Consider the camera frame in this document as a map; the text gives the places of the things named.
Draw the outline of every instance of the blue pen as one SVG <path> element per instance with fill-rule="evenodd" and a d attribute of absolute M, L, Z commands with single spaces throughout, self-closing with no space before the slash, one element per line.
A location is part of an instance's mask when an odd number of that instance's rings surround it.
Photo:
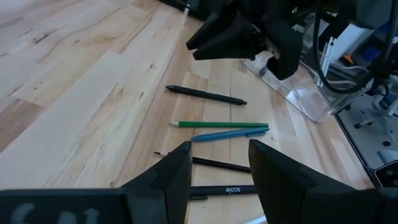
<path fill-rule="evenodd" d="M 228 139 L 228 138 L 235 138 L 241 136 L 258 136 L 258 135 L 265 135 L 266 132 L 269 131 L 268 127 L 261 127 L 261 128 L 246 128 L 240 129 L 235 131 L 224 131 L 221 133 L 212 133 L 212 134 L 201 134 L 195 137 L 192 137 L 192 141 L 194 142 L 204 142 L 204 141 L 215 141 L 220 139 Z"/>

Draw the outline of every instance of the green pencil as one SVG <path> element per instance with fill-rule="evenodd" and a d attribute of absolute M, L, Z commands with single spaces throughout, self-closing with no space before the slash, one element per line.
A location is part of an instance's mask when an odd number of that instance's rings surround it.
<path fill-rule="evenodd" d="M 234 123 L 234 122 L 205 122 L 205 121 L 177 121 L 170 125 L 179 128 L 260 128 L 268 127 L 267 123 Z"/>

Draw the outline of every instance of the black pencil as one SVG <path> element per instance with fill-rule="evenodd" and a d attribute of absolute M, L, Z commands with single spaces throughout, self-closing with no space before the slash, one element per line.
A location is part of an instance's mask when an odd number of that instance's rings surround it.
<path fill-rule="evenodd" d="M 160 152 L 154 152 L 154 154 L 160 155 L 160 156 L 165 156 L 161 154 Z M 209 159 L 202 159 L 202 158 L 197 158 L 193 157 L 192 162 L 194 164 L 201 164 L 201 165 L 206 165 L 206 166 L 212 166 L 212 167 L 218 167 L 218 168 L 223 168 L 223 169 L 229 169 L 229 170 L 236 170 L 236 171 L 241 171 L 241 172 L 247 172 L 251 173 L 250 167 L 245 167 L 245 166 L 240 166 L 240 165 L 235 165 L 235 164 L 229 164 L 226 162 L 218 162 L 218 161 L 212 161 Z"/>
<path fill-rule="evenodd" d="M 241 99 L 233 98 L 230 96 L 223 96 L 223 95 L 214 94 L 214 93 L 208 93 L 208 92 L 201 91 L 201 90 L 194 90 L 191 88 L 185 88 L 185 87 L 181 87 L 181 86 L 168 85 L 168 86 L 166 86 L 166 89 L 168 89 L 174 93 L 181 93 L 181 94 L 185 94 L 185 95 L 197 96 L 197 97 L 202 97 L 202 98 L 211 99 L 211 100 L 218 100 L 218 101 L 222 101 L 225 103 L 231 103 L 231 104 L 235 104 L 235 105 L 246 105 L 247 104 L 246 101 L 241 100 Z"/>

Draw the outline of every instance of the wood grain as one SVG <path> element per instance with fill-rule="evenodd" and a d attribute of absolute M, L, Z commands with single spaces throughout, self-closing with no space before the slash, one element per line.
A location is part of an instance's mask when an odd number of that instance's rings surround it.
<path fill-rule="evenodd" d="M 0 6 L 0 189 L 119 187 L 160 159 L 153 151 L 229 130 L 169 126 L 178 120 L 267 122 L 271 130 L 257 139 L 357 189 L 372 187 L 333 117 L 311 122 L 239 60 L 195 61 L 185 43 L 201 22 L 172 7 L 157 0 Z M 248 141 L 195 142 L 193 154 L 248 166 Z M 249 174 L 198 165 L 192 177 L 193 185 L 252 184 Z M 211 197 L 190 203 L 186 222 L 243 223 L 262 213 L 256 195 Z"/>

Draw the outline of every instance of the pen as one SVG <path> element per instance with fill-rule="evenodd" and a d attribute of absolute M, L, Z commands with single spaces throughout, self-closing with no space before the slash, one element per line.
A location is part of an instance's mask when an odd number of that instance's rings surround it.
<path fill-rule="evenodd" d="M 166 155 L 161 154 L 160 152 L 154 152 L 154 154 L 157 154 L 157 155 L 160 155 L 163 157 L 166 156 Z M 201 165 L 206 165 L 206 166 L 212 166 L 212 167 L 218 167 L 218 168 L 224 168 L 224 169 L 230 169 L 230 170 L 251 173 L 250 167 L 229 164 L 226 162 L 212 161 L 209 159 L 202 159 L 202 158 L 197 158 L 197 157 L 193 157 L 192 162 L 194 164 L 201 164 Z"/>
<path fill-rule="evenodd" d="M 190 197 L 215 196 L 215 195 L 242 195 L 256 194 L 254 185 L 226 185 L 226 186 L 199 186 L 191 187 Z"/>
<path fill-rule="evenodd" d="M 191 88 L 185 88 L 181 86 L 175 86 L 175 85 L 168 85 L 166 86 L 166 89 L 174 92 L 174 93 L 181 93 L 185 95 L 191 95 L 191 96 L 197 96 L 197 97 L 202 97 L 206 99 L 211 99 L 211 100 L 218 100 L 226 103 L 231 103 L 235 105 L 246 105 L 247 102 L 241 99 L 229 97 L 229 96 L 223 96 L 219 94 L 214 94 L 214 93 L 208 93 L 205 91 L 201 90 L 194 90 Z"/>
<path fill-rule="evenodd" d="M 206 122 L 206 121 L 177 121 L 171 126 L 178 128 L 260 128 L 268 127 L 267 123 L 236 123 L 236 122 Z"/>
<path fill-rule="evenodd" d="M 189 197 L 189 201 L 194 201 L 194 200 L 207 200 L 207 197 L 206 196 Z"/>
<path fill-rule="evenodd" d="M 198 136 L 192 137 L 192 141 L 194 142 L 204 142 L 204 141 L 215 141 L 220 139 L 228 139 L 235 138 L 241 136 L 258 136 L 264 135 L 267 131 L 269 131 L 268 127 L 262 128 L 247 128 L 247 129 L 239 129 L 235 131 L 224 131 L 220 133 L 212 133 L 212 134 L 201 134 Z"/>

